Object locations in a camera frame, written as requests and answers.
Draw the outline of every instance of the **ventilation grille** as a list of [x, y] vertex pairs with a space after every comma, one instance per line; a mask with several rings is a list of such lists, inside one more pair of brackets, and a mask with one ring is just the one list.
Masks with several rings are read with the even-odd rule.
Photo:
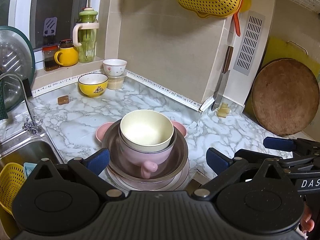
[[252, 62], [260, 41], [260, 34], [263, 29], [265, 17], [253, 11], [249, 11], [246, 29], [242, 36], [240, 50], [238, 52], [234, 70], [249, 75]]

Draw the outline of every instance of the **green water bottle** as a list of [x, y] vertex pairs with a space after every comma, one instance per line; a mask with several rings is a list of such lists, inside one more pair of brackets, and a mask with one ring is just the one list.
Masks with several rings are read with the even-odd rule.
[[98, 12], [85, 8], [79, 13], [79, 21], [73, 28], [73, 45], [78, 47], [79, 62], [92, 62], [96, 52], [96, 37], [99, 28]]

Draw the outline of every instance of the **marble countertop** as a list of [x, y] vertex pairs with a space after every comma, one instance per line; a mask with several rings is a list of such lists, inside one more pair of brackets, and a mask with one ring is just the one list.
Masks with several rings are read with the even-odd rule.
[[[60, 106], [57, 98], [64, 95], [69, 96], [70, 102]], [[265, 149], [263, 139], [274, 135], [243, 114], [237, 114], [235, 104], [231, 105], [231, 112], [226, 118], [217, 117], [210, 109], [200, 114], [129, 78], [125, 79], [121, 90], [107, 90], [97, 98], [85, 97], [75, 83], [33, 98], [30, 104], [36, 119], [43, 119], [47, 132], [65, 161], [77, 156], [86, 158], [95, 153], [102, 146], [95, 138], [96, 129], [136, 109], [161, 112], [187, 127], [189, 177], [196, 170], [209, 179], [215, 176], [206, 164], [205, 153], [209, 147], [230, 158], [239, 149], [292, 157], [291, 153]], [[18, 133], [27, 116], [24, 103], [10, 112], [9, 119], [0, 123], [2, 141]], [[109, 181], [108, 175], [100, 176]]]

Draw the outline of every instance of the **soap bar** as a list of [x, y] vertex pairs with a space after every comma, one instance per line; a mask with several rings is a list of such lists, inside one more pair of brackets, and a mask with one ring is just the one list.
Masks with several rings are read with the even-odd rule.
[[69, 97], [63, 96], [58, 98], [58, 105], [64, 105], [69, 103]]

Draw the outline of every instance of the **round cutting board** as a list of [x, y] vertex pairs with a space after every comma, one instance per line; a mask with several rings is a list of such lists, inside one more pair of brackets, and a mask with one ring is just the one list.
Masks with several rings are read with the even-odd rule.
[[252, 87], [252, 107], [259, 123], [276, 135], [300, 132], [319, 106], [319, 86], [301, 62], [280, 58], [269, 62]]

